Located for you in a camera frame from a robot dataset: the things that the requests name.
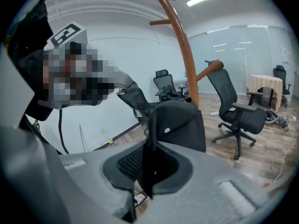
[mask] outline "gray plastic surface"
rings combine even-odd
[[[191,180],[177,193],[154,195],[153,202],[137,223],[237,223],[242,220],[218,185],[231,181],[258,209],[268,200],[250,179],[217,157],[181,146],[160,142],[187,157],[193,164]],[[100,171],[104,161],[132,145],[122,145],[86,154],[60,156],[62,162],[83,159],[86,164],[68,171],[76,184],[95,203],[118,214],[125,206],[126,191],[114,189]]]
[[[109,157],[133,145],[58,156],[54,147],[49,144],[42,145],[33,134],[11,130],[14,133],[9,133],[7,130],[2,133],[3,148],[9,147],[6,141],[12,144],[12,148],[2,149],[1,160],[4,161],[3,164],[15,165],[13,161],[16,159],[10,160],[6,152],[9,152],[11,157],[13,157],[12,154],[28,157],[26,160],[32,163],[33,168],[32,172],[29,172],[32,175],[28,176],[30,185],[26,186],[26,183],[21,183],[26,182],[27,179],[24,178],[17,181],[20,182],[18,185],[22,186],[23,190],[25,187],[31,189],[29,201],[55,204],[60,211],[65,210],[64,218],[69,218],[72,224],[125,223],[120,217],[128,211],[129,192],[112,187],[103,175],[102,166]],[[155,195],[154,186],[153,202],[136,223],[256,223],[266,213],[273,210],[274,202],[267,202],[267,193],[228,163],[206,153],[160,143],[189,159],[193,165],[193,175],[185,186],[173,194]],[[68,170],[63,166],[63,163],[73,163],[78,160],[83,160],[83,165]],[[26,168],[29,166],[16,167],[21,176],[28,173]],[[38,180],[43,180],[44,189],[37,190],[36,186],[32,185]],[[246,218],[241,218],[231,200],[219,188],[221,182],[227,181],[232,182],[257,211]],[[55,208],[47,209],[45,204],[41,204],[40,207],[34,207],[37,215],[45,212],[45,217],[46,215],[57,217],[52,215]]]
[[[131,146],[123,145],[118,148],[102,149],[84,154],[60,155],[59,157],[62,164],[84,160],[84,165],[68,170],[68,174],[95,203],[107,212],[122,217],[128,211],[126,202],[129,192],[115,189],[104,176],[102,167],[108,158]]]
[[[237,223],[241,217],[218,187],[225,181],[231,181],[257,208],[268,200],[260,187],[219,158],[160,143],[191,161],[193,177],[173,195],[154,196],[140,223]]]

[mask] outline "chair base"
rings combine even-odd
[[[221,128],[222,125],[224,125],[226,128],[230,129],[231,131],[227,131],[227,134],[219,136],[215,139],[212,140],[213,143],[216,143],[217,140],[221,140],[221,139],[225,139],[228,137],[232,137],[235,136],[237,138],[237,152],[234,155],[234,160],[238,160],[242,154],[242,148],[241,148],[241,137],[246,138],[250,141],[252,141],[252,143],[250,144],[250,146],[254,146],[256,144],[256,139],[250,137],[248,134],[244,133],[243,131],[241,131],[240,128],[237,128],[236,130],[232,130],[231,129],[231,125],[228,125],[226,123],[221,122],[218,127]]]

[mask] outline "wooden desk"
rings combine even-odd
[[[257,92],[262,87],[270,87],[276,93],[276,106],[275,110],[278,111],[283,90],[282,79],[266,75],[251,75],[251,81],[248,84],[249,92]]]

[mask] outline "office chair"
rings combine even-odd
[[[179,96],[183,95],[183,89],[187,88],[187,86],[179,87],[181,89],[181,92],[176,91],[176,88],[173,83],[172,75],[168,73],[168,70],[158,70],[156,71],[156,77],[153,79],[154,83],[158,87],[159,91],[155,94],[156,96],[159,96],[159,101],[163,101],[163,95],[164,91],[171,91],[172,93],[177,94]]]
[[[241,156],[241,137],[251,140],[252,143],[250,146],[252,147],[256,143],[254,138],[241,131],[241,129],[245,132],[248,131],[253,134],[258,134],[261,132],[265,124],[266,112],[262,109],[252,107],[255,96],[261,96],[263,94],[259,92],[247,92],[247,94],[251,95],[249,104],[238,104],[237,93],[235,92],[229,74],[225,69],[220,68],[219,70],[211,72],[207,76],[221,100],[221,106],[219,109],[220,118],[224,122],[231,124],[229,125],[221,122],[218,127],[220,128],[224,125],[230,131],[227,131],[227,134],[223,136],[213,139],[212,142],[215,143],[217,140],[235,136],[237,138],[237,153],[234,156],[234,160],[238,160]]]
[[[149,103],[140,88],[120,89],[116,94],[133,109],[135,118],[142,126],[147,123],[154,108],[160,104],[160,102]]]
[[[282,82],[283,82],[283,90],[282,90],[283,98],[282,98],[282,102],[285,104],[285,107],[287,107],[288,106],[288,100],[285,97],[285,95],[289,95],[290,94],[290,86],[292,86],[292,85],[288,84],[289,87],[288,87],[288,89],[286,89],[286,85],[285,85],[286,71],[285,71],[285,68],[282,65],[277,65],[276,68],[273,69],[273,73],[274,73],[275,77],[282,79]],[[271,90],[270,101],[272,101],[272,97],[273,97],[273,90]]]

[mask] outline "wooden floor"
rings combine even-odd
[[[286,151],[294,144],[293,135],[296,138],[296,143],[294,148],[288,152],[285,158],[281,176],[293,167],[295,162],[298,160],[298,120],[291,121],[289,124],[290,130],[287,132],[280,130],[275,124],[265,124],[263,130],[259,134],[254,135],[249,133],[250,136],[256,139],[254,147],[250,146],[250,140],[241,138],[242,155],[239,160],[234,161],[233,157],[237,145],[235,137],[218,140],[216,143],[211,142],[213,138],[225,134],[226,130],[228,130],[224,126],[222,126],[222,128],[218,128],[218,124],[221,122],[219,116],[210,115],[210,112],[219,111],[221,103],[218,95],[200,95],[199,100],[206,132],[206,152],[210,155],[222,158],[254,182],[265,187],[277,178],[281,169],[283,157]],[[238,103],[241,104],[248,104],[248,101],[248,97],[238,98]],[[253,106],[267,110],[267,108],[261,107],[255,103]],[[278,112],[285,118],[289,118],[289,120],[292,119],[293,115],[299,117],[299,103],[294,100],[287,108],[281,106]],[[144,126],[138,126],[117,139],[113,145],[117,146],[144,140],[144,129]]]

